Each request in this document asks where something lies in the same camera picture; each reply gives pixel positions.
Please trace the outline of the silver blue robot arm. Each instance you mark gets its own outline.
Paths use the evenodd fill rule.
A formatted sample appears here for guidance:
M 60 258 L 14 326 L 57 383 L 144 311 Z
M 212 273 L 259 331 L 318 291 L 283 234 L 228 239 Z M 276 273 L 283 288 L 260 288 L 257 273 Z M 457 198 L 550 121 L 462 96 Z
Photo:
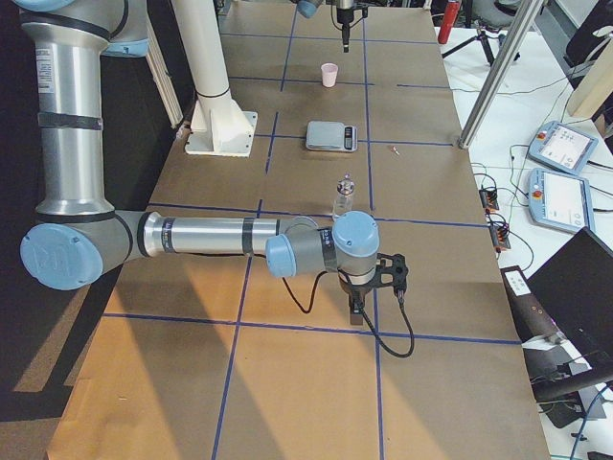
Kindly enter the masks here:
M 35 46 L 45 196 L 20 244 L 27 271 L 44 286 L 81 288 L 138 258 L 162 254 L 263 257 L 278 278 L 336 273 L 353 323 L 382 285 L 375 220 L 360 211 L 331 227 L 310 218 L 174 218 L 117 210 L 105 197 L 101 58 L 148 51 L 143 1 L 21 1 Z
M 296 1 L 296 10 L 304 18 L 311 18 L 323 5 L 322 0 Z M 341 31 L 343 52 L 350 51 L 351 28 L 354 21 L 355 2 L 353 0 L 336 0 L 331 5 L 335 8 L 332 23 Z

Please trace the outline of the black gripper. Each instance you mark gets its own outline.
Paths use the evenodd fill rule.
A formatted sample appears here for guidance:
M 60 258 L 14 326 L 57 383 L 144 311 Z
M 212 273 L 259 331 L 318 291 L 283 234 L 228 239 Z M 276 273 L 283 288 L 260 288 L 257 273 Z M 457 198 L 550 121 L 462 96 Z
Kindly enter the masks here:
M 336 21 L 341 26 L 343 52 L 350 51 L 350 28 L 353 22 L 353 7 L 336 8 Z
M 339 271 L 338 277 L 341 288 L 348 295 L 350 324 L 362 325 L 366 295 L 378 287 L 376 276 L 361 285 L 354 284 L 351 276 L 345 271 Z

